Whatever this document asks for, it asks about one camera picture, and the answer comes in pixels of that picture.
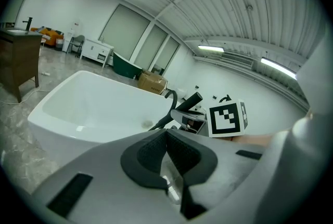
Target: orange sofa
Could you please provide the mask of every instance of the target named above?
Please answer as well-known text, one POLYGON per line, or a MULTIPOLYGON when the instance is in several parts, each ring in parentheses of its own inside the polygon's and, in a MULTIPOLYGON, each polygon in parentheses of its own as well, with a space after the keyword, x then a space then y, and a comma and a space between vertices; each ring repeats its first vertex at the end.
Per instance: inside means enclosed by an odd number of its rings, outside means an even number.
MULTIPOLYGON (((36 30, 38 30, 38 28, 31 28, 30 31, 35 32, 36 30)), ((60 31, 55 31, 52 29, 48 29, 48 28, 44 28, 43 30, 39 31, 38 33, 43 34, 43 35, 48 35, 50 36, 50 40, 46 40, 45 44, 49 45, 49 46, 56 46, 56 39, 63 39, 63 35, 61 35, 60 31)))

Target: chair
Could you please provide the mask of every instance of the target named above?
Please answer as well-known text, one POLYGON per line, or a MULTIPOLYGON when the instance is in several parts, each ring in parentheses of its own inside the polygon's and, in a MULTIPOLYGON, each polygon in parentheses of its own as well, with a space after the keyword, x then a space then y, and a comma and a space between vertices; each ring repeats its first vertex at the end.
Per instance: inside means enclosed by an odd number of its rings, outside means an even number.
POLYGON ((79 57, 81 54, 81 51, 82 51, 82 46, 83 46, 84 40, 85 40, 85 37, 83 35, 79 35, 77 37, 72 37, 66 53, 68 53, 69 47, 71 47, 71 49, 72 49, 72 47, 75 46, 75 47, 78 47, 78 52, 76 52, 75 57, 79 57))

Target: white cabinet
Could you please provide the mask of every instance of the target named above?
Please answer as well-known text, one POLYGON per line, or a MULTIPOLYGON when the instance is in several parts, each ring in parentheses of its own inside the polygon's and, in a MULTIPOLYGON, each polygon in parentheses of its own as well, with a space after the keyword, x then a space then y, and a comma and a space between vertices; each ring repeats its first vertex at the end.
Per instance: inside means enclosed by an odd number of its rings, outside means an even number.
POLYGON ((106 46, 102 42, 86 39, 82 47, 80 59, 84 56, 99 61, 103 63, 104 67, 112 49, 112 46, 106 46))

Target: cardboard box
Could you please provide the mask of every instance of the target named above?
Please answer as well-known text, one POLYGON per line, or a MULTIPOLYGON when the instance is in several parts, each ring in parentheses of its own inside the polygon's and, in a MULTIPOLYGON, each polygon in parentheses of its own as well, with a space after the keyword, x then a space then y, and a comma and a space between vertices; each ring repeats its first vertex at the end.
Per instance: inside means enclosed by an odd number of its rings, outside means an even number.
POLYGON ((161 94, 167 86, 167 80, 161 75, 153 74, 152 72, 144 71, 137 84, 138 88, 152 92, 154 94, 161 94))

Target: marble floor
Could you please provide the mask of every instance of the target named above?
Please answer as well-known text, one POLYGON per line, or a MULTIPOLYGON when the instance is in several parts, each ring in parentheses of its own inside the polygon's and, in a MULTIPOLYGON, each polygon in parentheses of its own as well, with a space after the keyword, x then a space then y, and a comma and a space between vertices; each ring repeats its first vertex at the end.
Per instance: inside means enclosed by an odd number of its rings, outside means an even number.
MULTIPOLYGON (((102 68, 101 63, 93 60, 75 58, 74 54, 44 47, 41 49, 39 71, 50 76, 39 75, 40 90, 51 91, 73 73, 90 71, 113 80, 137 86, 137 81, 116 74, 112 67, 102 68)), ((20 86, 22 101, 35 90, 33 80, 20 86)), ((0 155, 1 165, 13 182, 32 193, 34 189, 58 165, 49 160, 47 154, 34 138, 28 127, 28 116, 34 107, 47 95, 46 92, 35 92, 29 99, 19 105, 8 105, 0 102, 0 155)), ((17 103, 16 98, 3 86, 0 86, 0 100, 6 103, 17 103)))

